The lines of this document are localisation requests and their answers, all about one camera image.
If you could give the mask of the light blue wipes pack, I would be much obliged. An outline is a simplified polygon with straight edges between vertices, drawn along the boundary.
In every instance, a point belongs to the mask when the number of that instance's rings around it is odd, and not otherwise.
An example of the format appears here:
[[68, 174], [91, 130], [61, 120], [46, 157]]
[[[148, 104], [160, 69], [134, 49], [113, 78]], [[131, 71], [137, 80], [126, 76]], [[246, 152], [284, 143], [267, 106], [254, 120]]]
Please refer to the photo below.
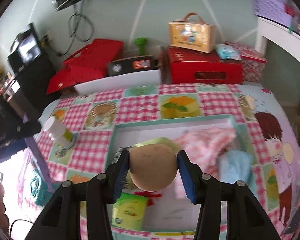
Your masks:
[[222, 60], [241, 61], [241, 56], [238, 51], [228, 44], [217, 44], [215, 51]]

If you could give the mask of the tan round sponge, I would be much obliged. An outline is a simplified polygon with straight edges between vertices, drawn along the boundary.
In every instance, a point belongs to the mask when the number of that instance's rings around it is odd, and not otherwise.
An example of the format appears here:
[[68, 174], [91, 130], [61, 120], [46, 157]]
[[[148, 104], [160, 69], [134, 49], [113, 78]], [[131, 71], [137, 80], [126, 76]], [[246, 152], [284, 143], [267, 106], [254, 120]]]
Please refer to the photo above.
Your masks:
[[149, 144], [130, 149], [130, 177], [143, 191], [160, 191], [168, 187], [177, 170], [177, 157], [167, 145]]

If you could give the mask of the pink patterned box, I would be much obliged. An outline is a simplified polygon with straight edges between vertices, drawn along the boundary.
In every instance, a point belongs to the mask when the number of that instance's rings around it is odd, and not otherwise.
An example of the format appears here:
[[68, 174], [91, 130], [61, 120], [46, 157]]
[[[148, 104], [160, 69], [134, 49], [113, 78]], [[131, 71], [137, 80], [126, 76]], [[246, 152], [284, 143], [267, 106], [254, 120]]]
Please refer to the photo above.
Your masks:
[[234, 42], [225, 44], [234, 48], [241, 57], [243, 81], [259, 82], [268, 61], [251, 46]]

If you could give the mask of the black rectangular box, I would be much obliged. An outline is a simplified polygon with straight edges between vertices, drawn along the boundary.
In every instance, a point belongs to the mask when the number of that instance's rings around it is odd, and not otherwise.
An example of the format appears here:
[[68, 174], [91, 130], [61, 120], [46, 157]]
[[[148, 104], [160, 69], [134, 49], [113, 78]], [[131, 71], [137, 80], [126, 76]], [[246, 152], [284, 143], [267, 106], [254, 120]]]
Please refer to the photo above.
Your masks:
[[107, 64], [109, 76], [119, 76], [129, 73], [155, 70], [158, 60], [153, 55], [135, 56], [112, 61]]

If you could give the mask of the teal embossed silicone mat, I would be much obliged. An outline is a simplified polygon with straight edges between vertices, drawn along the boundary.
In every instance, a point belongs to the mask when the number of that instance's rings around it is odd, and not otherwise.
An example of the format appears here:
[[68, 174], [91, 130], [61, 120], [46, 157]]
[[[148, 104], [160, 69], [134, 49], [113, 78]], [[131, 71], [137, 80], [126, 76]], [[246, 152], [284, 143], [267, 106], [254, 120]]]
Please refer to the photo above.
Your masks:
[[60, 183], [52, 183], [52, 192], [48, 188], [48, 184], [40, 176], [39, 171], [35, 168], [32, 172], [33, 177], [30, 181], [31, 198], [34, 204], [39, 207], [44, 207], [54, 192], [59, 188]]

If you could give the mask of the white cap supplement bottle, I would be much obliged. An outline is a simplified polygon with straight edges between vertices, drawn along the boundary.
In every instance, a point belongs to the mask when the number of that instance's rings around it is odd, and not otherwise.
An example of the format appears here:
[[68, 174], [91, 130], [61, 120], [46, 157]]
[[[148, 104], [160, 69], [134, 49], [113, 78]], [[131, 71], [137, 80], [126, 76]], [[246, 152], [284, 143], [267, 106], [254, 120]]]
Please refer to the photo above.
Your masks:
[[48, 118], [43, 126], [43, 131], [57, 144], [69, 149], [74, 144], [72, 133], [59, 122], [55, 116]]

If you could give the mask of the white teal rimmed tray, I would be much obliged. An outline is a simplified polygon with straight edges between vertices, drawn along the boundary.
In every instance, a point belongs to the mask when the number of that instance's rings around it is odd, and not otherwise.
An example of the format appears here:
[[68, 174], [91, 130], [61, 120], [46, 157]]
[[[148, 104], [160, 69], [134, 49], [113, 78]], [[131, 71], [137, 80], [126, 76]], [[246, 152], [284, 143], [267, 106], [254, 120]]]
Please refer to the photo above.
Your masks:
[[[255, 160], [254, 149], [246, 126], [237, 124], [231, 115], [216, 115], [116, 125], [111, 136], [106, 164], [110, 165], [122, 148], [129, 148], [137, 143], [159, 137], [166, 137], [174, 141], [174, 139], [187, 132], [212, 127], [234, 128], [236, 139], [232, 150], [250, 153]], [[179, 175], [168, 187], [156, 192], [147, 192], [135, 188], [130, 177], [127, 177], [123, 192], [146, 197], [148, 198], [148, 204], [145, 209], [141, 231], [114, 226], [115, 229], [127, 230], [129, 234], [135, 237], [148, 237], [156, 233], [162, 236], [194, 233], [200, 205], [192, 204], [187, 198]], [[113, 206], [108, 206], [111, 219], [112, 208]]]

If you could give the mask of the purple storage basket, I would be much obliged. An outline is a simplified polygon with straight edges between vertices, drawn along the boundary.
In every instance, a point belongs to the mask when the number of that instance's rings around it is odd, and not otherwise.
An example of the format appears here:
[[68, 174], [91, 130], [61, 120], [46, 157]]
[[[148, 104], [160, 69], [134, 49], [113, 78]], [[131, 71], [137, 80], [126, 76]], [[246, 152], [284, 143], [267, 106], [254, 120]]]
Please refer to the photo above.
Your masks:
[[290, 29], [298, 23], [298, 9], [292, 0], [254, 0], [254, 12]]

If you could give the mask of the white shelf unit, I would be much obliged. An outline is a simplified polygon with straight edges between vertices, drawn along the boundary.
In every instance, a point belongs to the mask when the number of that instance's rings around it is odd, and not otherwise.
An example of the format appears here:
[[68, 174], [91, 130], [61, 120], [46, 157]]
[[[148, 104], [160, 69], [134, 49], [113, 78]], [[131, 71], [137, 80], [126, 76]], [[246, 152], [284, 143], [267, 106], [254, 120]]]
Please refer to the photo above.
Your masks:
[[300, 101], [300, 36], [258, 17], [255, 49], [268, 61], [261, 85], [283, 105], [296, 106]]

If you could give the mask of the pink fluffy cloth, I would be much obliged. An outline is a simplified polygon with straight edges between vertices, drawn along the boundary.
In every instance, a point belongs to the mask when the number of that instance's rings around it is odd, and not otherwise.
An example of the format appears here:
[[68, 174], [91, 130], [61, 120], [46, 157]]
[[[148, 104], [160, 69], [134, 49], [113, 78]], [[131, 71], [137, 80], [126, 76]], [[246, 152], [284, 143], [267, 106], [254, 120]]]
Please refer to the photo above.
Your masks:
[[190, 131], [174, 139], [184, 150], [190, 162], [197, 164], [203, 173], [219, 177], [218, 158], [234, 148], [234, 128], [212, 127]]

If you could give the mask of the patchwork dessert print tablecloth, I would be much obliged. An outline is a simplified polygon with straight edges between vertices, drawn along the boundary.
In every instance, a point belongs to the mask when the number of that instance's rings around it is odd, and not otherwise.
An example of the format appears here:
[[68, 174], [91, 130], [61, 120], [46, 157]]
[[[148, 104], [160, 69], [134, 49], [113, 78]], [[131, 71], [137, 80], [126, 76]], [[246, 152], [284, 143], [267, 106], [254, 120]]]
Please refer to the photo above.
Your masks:
[[254, 149], [248, 186], [282, 239], [300, 231], [300, 149], [290, 122], [272, 92], [250, 85], [158, 85], [74, 96], [47, 106], [75, 138], [61, 148], [41, 132], [38, 147], [54, 183], [85, 182], [107, 167], [114, 128], [120, 124], [231, 115], [245, 125]]

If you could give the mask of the green tea packet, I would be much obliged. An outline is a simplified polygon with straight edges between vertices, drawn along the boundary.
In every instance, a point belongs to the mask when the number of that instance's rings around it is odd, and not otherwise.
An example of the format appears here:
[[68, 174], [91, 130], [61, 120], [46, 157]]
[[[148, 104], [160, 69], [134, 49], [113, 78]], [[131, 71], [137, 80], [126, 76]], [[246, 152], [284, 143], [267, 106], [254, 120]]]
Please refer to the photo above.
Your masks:
[[148, 198], [134, 194], [121, 193], [112, 208], [113, 226], [141, 231]]

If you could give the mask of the white long board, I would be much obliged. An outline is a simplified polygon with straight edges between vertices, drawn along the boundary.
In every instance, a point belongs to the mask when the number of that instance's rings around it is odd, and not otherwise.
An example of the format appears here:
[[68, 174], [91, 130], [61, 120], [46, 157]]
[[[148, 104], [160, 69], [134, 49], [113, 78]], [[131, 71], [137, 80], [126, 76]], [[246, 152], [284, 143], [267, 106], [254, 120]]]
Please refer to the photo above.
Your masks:
[[74, 88], [79, 95], [88, 95], [97, 92], [105, 92], [108, 90], [160, 84], [161, 70], [155, 69], [105, 77], [102, 79], [77, 84], [74, 86]]

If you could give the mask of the green microfiber cloth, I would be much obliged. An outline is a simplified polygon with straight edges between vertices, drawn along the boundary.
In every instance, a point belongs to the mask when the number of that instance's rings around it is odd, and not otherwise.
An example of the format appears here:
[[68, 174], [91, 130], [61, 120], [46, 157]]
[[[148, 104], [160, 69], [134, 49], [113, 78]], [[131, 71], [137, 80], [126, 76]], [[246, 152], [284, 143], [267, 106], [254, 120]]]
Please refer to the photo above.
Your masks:
[[143, 141], [143, 142], [133, 145], [133, 147], [141, 147], [141, 146], [151, 145], [151, 144], [166, 145], [166, 146], [170, 147], [174, 153], [178, 153], [180, 151], [180, 146], [178, 144], [176, 144], [173, 140], [170, 140], [166, 137], [159, 137], [159, 138]]

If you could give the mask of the light blue cloth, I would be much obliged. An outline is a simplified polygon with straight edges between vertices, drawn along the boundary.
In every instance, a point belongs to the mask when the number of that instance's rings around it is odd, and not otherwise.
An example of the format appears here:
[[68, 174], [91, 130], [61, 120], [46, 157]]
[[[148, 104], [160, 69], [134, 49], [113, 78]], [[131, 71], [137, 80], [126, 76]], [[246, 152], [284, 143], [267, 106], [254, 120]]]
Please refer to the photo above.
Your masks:
[[248, 182], [253, 156], [241, 150], [230, 150], [218, 158], [218, 180], [234, 184], [242, 180]]

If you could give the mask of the red gift bag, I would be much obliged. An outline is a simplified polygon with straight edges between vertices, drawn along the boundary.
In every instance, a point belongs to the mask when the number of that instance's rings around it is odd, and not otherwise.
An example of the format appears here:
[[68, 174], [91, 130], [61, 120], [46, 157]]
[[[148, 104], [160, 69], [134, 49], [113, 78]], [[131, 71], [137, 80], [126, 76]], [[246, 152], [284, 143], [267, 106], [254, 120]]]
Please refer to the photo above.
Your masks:
[[63, 61], [62, 68], [50, 79], [46, 93], [106, 77], [107, 64], [122, 56], [123, 45], [122, 41], [94, 39]]

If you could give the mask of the red cardboard box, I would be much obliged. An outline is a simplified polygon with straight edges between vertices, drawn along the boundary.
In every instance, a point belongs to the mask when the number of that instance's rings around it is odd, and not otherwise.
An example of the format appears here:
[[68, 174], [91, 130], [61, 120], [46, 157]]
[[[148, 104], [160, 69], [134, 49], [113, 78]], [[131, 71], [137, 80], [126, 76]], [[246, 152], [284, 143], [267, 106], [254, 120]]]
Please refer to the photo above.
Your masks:
[[223, 60], [215, 51], [201, 53], [169, 47], [168, 60], [173, 83], [242, 84], [243, 66], [236, 60]]

